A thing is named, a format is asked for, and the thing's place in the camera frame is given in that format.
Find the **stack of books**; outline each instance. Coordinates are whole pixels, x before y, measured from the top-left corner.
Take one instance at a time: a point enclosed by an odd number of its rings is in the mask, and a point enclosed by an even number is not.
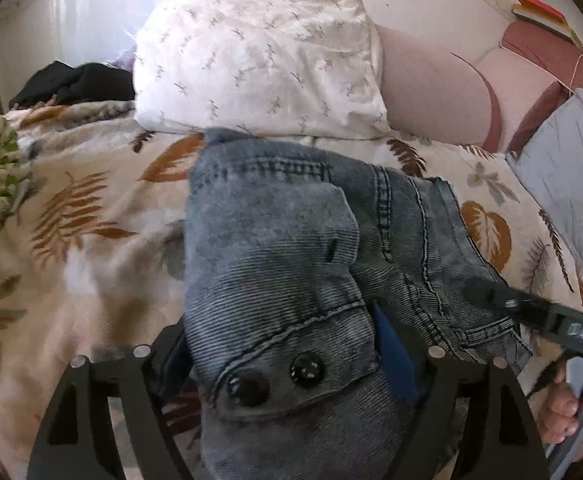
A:
[[[518,0],[518,3],[514,4],[512,11],[519,18],[534,22],[571,41],[580,48],[583,47],[576,33],[569,27],[565,15],[558,9],[540,0]]]

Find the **jeans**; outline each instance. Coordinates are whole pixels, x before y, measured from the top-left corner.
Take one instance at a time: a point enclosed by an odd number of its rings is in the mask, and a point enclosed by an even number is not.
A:
[[[185,332],[214,478],[382,478],[414,411],[379,367],[370,301],[463,360],[499,355],[518,373],[531,354],[516,323],[463,298],[462,280],[501,278],[438,178],[214,128],[185,226]],[[324,372],[303,387],[290,365],[308,351]],[[232,394],[241,370],[266,383],[257,404]],[[433,460],[454,453],[463,407]]]

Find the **white pillow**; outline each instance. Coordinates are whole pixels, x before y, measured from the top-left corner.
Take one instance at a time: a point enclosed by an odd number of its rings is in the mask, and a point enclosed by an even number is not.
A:
[[[137,35],[136,120],[185,133],[347,139],[389,131],[382,47],[361,0],[193,0]]]

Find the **floral blanket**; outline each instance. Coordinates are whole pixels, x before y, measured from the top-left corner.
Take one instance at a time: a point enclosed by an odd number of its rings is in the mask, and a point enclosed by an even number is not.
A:
[[[0,118],[0,467],[13,479],[25,478],[73,355],[100,360],[151,342],[182,313],[187,172],[202,136],[147,132],[131,110],[106,102]],[[508,283],[581,306],[571,254],[501,157],[393,134],[288,140],[446,178],[476,245]],[[13,153],[20,165],[10,166]],[[526,388],[554,355],[540,349],[523,371]],[[121,407],[110,407],[127,478],[140,479]],[[196,478],[206,478],[193,381],[166,418]]]

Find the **metal screw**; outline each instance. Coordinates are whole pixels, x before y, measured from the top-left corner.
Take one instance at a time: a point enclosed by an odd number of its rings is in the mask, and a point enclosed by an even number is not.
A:
[[[494,357],[494,366],[496,368],[500,368],[501,370],[505,370],[509,366],[509,363],[505,361],[502,357],[496,356]]]
[[[75,356],[73,356],[72,360],[70,361],[70,366],[72,368],[80,368],[87,361],[88,361],[88,359],[84,355],[75,355]]]
[[[443,357],[445,357],[445,351],[440,346],[430,346],[427,352],[434,359],[442,359]]]
[[[152,353],[152,347],[149,345],[138,345],[134,348],[134,357],[143,358]]]

